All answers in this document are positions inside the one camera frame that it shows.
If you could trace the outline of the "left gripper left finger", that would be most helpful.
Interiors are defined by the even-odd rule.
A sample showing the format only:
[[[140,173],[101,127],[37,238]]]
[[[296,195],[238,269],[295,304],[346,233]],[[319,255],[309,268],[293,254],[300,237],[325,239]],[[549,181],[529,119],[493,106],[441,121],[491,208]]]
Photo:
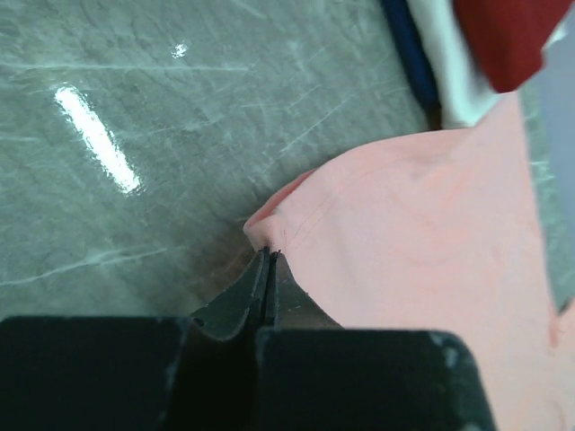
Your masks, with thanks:
[[[258,324],[269,271],[270,249],[264,247],[231,285],[191,315],[192,321],[217,341],[236,338],[253,321]]]

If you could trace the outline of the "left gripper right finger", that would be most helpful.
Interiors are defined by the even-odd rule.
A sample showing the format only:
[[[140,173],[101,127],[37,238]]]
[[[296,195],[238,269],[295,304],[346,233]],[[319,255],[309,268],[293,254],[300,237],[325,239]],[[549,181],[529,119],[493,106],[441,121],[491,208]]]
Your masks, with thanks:
[[[270,255],[269,325],[281,329],[341,329],[297,284],[281,252]]]

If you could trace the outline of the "pink t-shirt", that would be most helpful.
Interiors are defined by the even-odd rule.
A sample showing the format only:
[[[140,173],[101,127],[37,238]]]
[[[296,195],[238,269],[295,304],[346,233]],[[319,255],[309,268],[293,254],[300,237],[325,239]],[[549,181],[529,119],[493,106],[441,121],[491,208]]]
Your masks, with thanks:
[[[244,231],[342,326],[455,333],[498,429],[573,429],[574,310],[554,305],[516,93],[473,128],[332,159]]]

